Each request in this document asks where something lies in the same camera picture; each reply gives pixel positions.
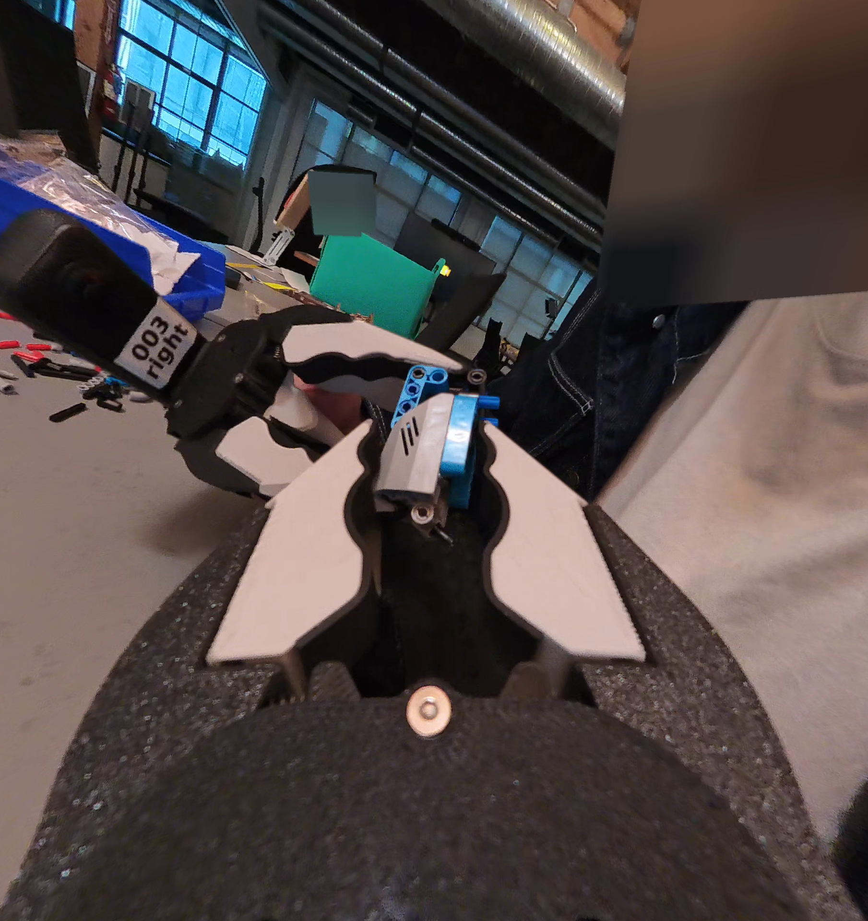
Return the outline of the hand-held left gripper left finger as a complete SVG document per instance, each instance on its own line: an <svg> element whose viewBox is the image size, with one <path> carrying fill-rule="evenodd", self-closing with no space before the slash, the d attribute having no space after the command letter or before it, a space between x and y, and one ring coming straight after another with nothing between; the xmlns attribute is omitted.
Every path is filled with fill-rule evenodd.
<svg viewBox="0 0 868 921"><path fill-rule="evenodd" d="M273 501L208 666L322 661L353 667L380 636L381 438L364 421Z"/></svg>

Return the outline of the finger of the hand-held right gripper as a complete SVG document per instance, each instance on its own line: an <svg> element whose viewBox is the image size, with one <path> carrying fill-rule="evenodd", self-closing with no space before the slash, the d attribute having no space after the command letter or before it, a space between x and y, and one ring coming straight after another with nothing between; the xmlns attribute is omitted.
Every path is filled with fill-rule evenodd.
<svg viewBox="0 0 868 921"><path fill-rule="evenodd" d="M283 363L306 384L368 401L397 401L416 365L461 378L469 369L462 360L360 320L292 326L283 339Z"/></svg>
<svg viewBox="0 0 868 921"><path fill-rule="evenodd" d="M230 428L217 457L247 477L271 499L328 451L328 446L273 418L251 417Z"/></svg>

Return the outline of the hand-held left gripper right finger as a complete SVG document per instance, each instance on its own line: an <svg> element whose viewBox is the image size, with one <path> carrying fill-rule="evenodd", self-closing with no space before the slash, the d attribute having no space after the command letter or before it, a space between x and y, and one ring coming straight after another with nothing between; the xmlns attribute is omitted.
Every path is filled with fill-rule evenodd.
<svg viewBox="0 0 868 921"><path fill-rule="evenodd" d="M646 648L587 516L587 502L510 437L482 425L499 523L486 550L494 604L540 639L551 683L583 661L644 663Z"/></svg>

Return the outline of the blue grey brick assembly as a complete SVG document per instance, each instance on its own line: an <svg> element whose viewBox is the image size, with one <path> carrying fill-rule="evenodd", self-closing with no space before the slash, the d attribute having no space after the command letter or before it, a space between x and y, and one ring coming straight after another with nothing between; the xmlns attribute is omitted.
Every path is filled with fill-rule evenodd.
<svg viewBox="0 0 868 921"><path fill-rule="evenodd" d="M406 520L426 538L453 544L451 509L470 504L476 466L474 432L497 424L500 400L486 393L486 374L469 371L465 390L452 389L440 366L416 364L405 378L373 485L375 511Z"/></svg>

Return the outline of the pile of small brick parts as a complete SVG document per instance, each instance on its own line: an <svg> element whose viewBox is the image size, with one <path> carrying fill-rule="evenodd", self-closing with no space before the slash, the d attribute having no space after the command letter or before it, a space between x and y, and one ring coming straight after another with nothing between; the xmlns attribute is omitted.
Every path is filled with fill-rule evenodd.
<svg viewBox="0 0 868 921"><path fill-rule="evenodd" d="M130 389L0 308L0 410L56 428L125 416Z"/></svg>

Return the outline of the grey desk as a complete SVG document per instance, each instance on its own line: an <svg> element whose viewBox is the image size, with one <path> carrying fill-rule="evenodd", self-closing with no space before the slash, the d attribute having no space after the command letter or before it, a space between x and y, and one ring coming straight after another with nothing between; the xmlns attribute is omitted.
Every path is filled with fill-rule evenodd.
<svg viewBox="0 0 868 921"><path fill-rule="evenodd" d="M0 341L32 342L0 318ZM81 404L17 375L0 391L0 904L98 687L146 620L261 506L198 481L163 411Z"/></svg>

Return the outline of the person's right hand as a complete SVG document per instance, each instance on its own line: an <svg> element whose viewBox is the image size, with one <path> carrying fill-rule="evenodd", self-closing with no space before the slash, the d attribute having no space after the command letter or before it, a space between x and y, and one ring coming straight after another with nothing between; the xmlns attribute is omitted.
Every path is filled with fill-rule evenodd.
<svg viewBox="0 0 868 921"><path fill-rule="evenodd" d="M349 434L366 418L364 401L356 393L338 393L296 379L297 386L324 418L342 434Z"/></svg>

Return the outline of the green file tray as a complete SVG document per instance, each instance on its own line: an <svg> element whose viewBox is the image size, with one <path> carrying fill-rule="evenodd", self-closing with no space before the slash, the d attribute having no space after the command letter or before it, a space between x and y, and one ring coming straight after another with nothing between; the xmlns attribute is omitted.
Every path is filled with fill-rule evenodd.
<svg viewBox="0 0 868 921"><path fill-rule="evenodd" d="M445 265L426 269L368 235L326 236L309 288L332 307L414 339Z"/></svg>

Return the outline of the blue storage bin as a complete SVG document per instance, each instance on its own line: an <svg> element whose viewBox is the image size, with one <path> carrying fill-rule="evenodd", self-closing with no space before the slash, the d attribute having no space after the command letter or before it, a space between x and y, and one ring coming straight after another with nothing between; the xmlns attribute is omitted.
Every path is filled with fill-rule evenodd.
<svg viewBox="0 0 868 921"><path fill-rule="evenodd" d="M0 178L0 235L19 215L38 209L59 210L56 205L35 193ZM119 236L86 219L81 218L80 222L91 229L144 281L154 282L154 267L147 246ZM174 282L172 289L164 294L165 300L190 320L198 320L206 313L219 309L226 291L225 257L215 249L182 236L163 225L158 228L167 241L176 244L180 260L191 257L183 274Z"/></svg>

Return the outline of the dark denim jacket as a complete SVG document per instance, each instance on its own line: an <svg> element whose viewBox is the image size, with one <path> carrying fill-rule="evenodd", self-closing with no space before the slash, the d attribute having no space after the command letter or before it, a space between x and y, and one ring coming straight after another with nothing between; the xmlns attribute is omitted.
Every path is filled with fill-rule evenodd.
<svg viewBox="0 0 868 921"><path fill-rule="evenodd" d="M553 337L491 386L500 399L499 426L595 500L661 405L748 305L629 307L593 280Z"/></svg>

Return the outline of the person's white shirt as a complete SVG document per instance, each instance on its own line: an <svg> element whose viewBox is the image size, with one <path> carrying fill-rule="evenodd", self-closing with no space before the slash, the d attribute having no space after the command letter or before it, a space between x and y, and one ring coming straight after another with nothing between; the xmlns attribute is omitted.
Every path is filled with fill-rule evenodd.
<svg viewBox="0 0 868 921"><path fill-rule="evenodd" d="M739 662L830 844L868 779L868 292L751 303L600 502Z"/></svg>

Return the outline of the crumpled clear plastic bag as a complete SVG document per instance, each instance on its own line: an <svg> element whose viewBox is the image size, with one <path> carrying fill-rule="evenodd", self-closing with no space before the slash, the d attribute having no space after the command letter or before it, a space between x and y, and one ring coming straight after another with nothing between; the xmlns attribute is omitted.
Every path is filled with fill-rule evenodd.
<svg viewBox="0 0 868 921"><path fill-rule="evenodd" d="M181 250L172 236L156 230L133 212L93 174L71 161L55 132L25 131L18 138L0 134L0 178L145 248L151 262L153 288L169 294L199 259Z"/></svg>

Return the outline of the silver ventilation duct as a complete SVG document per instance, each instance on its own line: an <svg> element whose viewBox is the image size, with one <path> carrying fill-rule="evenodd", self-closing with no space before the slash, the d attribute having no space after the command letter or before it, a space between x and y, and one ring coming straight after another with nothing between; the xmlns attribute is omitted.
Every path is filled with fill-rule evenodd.
<svg viewBox="0 0 868 921"><path fill-rule="evenodd" d="M601 144L616 147L625 76L545 2L427 1Z"/></svg>

